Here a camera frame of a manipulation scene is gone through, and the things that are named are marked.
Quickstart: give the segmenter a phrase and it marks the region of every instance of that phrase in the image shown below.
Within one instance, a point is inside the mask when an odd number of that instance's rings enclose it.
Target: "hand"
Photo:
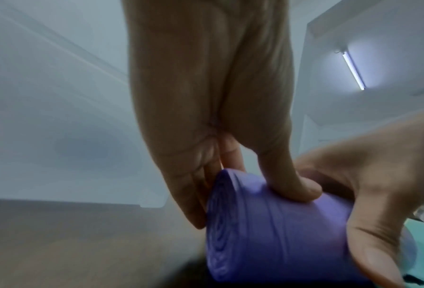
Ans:
[[[295,167],[325,192],[355,199],[347,225],[353,259],[377,285],[404,287],[399,237],[424,204],[424,114],[309,152]]]
[[[320,196],[294,170],[288,143],[293,93],[287,1],[125,0],[130,82],[150,154],[187,219],[205,226],[221,167],[258,156],[275,191]]]

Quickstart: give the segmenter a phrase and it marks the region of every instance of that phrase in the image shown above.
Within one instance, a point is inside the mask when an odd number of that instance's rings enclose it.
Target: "purple plastic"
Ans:
[[[207,265],[220,282],[368,281],[346,243],[352,203],[324,193],[303,204],[279,197],[262,177],[225,169],[207,204]],[[416,246],[404,229],[405,268]]]

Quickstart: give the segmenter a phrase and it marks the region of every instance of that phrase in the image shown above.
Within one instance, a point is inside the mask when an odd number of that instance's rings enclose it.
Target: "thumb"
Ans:
[[[258,163],[269,186],[296,201],[311,201],[321,196],[322,188],[313,180],[300,177],[289,152],[289,131],[271,149],[258,154]]]
[[[399,239],[410,213],[406,199],[383,191],[360,191],[347,224],[350,253],[359,269],[384,288],[404,287]]]

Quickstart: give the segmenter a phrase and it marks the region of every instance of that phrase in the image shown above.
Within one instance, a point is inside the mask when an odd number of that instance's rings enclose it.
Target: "tube light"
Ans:
[[[350,69],[351,73],[353,74],[354,79],[356,79],[356,82],[358,83],[359,88],[361,90],[364,90],[365,89],[365,84],[362,81],[362,78],[360,77],[359,72],[356,69],[356,66],[354,66],[354,62],[351,59],[350,55],[346,51],[343,52],[342,55],[343,55],[343,59],[345,59],[345,62],[348,65],[348,68]]]

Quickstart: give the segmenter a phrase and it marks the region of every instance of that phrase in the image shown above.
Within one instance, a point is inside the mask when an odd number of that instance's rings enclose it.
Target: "ceiling light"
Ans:
[[[348,52],[343,52],[343,59],[345,59],[345,62],[346,62],[346,64],[348,65],[348,68],[351,70],[351,73],[353,74],[353,76],[354,76],[354,79],[356,79],[356,82],[358,83],[358,85],[359,85],[359,88],[361,89],[361,90],[364,90],[365,89],[365,84],[364,84],[364,82],[362,81],[362,78],[360,77],[360,75],[359,75],[359,72],[358,72],[358,70],[356,69],[356,66],[354,65],[354,62],[353,62],[353,60],[351,59],[351,57],[350,57],[350,55],[348,54]]]

